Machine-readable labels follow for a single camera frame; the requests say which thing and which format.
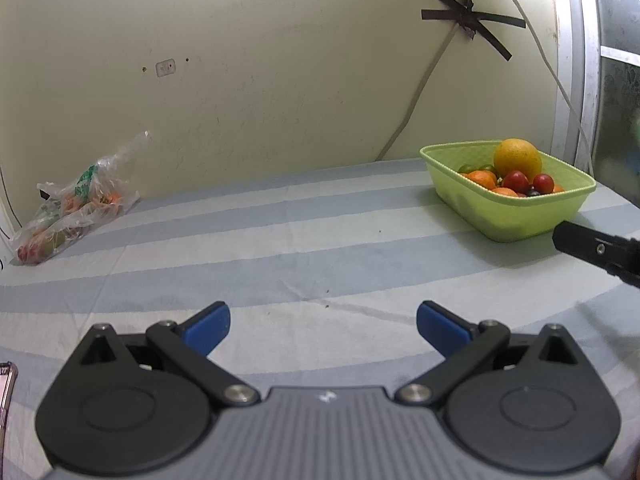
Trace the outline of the large yellow citrus fruit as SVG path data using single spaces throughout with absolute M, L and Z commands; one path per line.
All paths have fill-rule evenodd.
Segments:
M 542 159 L 534 144 L 523 139 L 506 139 L 494 151 L 494 167 L 500 177 L 521 171 L 529 180 L 541 173 Z

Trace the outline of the plastic bag with fruits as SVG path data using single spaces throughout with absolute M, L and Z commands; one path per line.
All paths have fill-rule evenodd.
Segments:
M 32 220 L 12 238 L 12 262 L 38 266 L 126 214 L 140 200 L 129 173 L 149 140 L 148 132 L 139 133 L 115 154 L 96 160 L 69 184 L 38 184 L 41 204 Z

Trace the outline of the red cherry tomato lower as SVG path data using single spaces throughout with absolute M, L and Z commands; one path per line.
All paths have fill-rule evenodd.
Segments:
M 537 174 L 533 178 L 533 189 L 539 194 L 551 194 L 555 189 L 555 183 L 548 174 Z

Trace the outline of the red cherry tomato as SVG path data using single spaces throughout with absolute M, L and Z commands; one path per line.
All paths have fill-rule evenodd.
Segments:
M 530 189 L 530 182 L 524 172 L 513 170 L 503 177 L 502 186 L 516 194 L 526 194 Z
M 533 189 L 539 194 L 551 194 L 555 189 L 555 183 L 548 174 L 537 174 L 533 178 Z

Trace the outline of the light green plastic basket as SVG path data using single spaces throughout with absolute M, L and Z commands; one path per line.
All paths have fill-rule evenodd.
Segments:
M 537 197 L 500 196 L 460 176 L 464 164 L 492 161 L 497 140 L 427 145 L 420 149 L 438 197 L 471 226 L 495 242 L 516 242 L 551 231 L 578 213 L 597 186 L 589 174 L 548 154 L 542 170 L 562 191 Z

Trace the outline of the red cherry tomato upper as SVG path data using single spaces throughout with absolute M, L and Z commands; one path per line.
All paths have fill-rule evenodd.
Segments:
M 516 194 L 526 194 L 530 189 L 530 182 L 524 172 L 513 170 L 503 177 L 502 186 Z

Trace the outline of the orange tangerine at back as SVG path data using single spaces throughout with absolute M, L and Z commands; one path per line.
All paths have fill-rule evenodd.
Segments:
M 515 198 L 520 197 L 517 192 L 511 190 L 510 188 L 502 188 L 501 186 L 499 186 L 498 188 L 493 188 L 491 192 L 501 196 L 508 196 L 508 197 L 515 197 Z

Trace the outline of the large orange tangerine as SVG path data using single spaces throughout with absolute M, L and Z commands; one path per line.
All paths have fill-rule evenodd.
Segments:
M 469 172 L 466 177 L 482 188 L 491 191 L 498 186 L 498 180 L 496 175 L 488 170 L 475 170 Z

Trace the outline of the green round fruit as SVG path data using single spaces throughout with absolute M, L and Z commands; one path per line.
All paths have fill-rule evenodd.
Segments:
M 458 169 L 459 174 L 470 174 L 471 172 L 477 170 L 477 166 L 474 165 L 462 165 Z

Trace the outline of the black tape cross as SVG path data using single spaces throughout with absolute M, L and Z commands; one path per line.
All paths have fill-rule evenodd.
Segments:
M 442 10 L 423 9 L 423 21 L 450 21 L 458 24 L 473 39 L 476 35 L 484 38 L 506 61 L 510 61 L 512 53 L 508 48 L 484 25 L 485 22 L 499 23 L 512 27 L 526 29 L 526 21 L 515 16 L 480 12 L 474 9 L 473 0 L 437 0 L 444 8 Z

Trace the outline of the window frame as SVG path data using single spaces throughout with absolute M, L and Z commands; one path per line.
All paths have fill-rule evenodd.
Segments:
M 639 175 L 639 0 L 554 0 L 558 74 L 551 154 L 599 179 Z

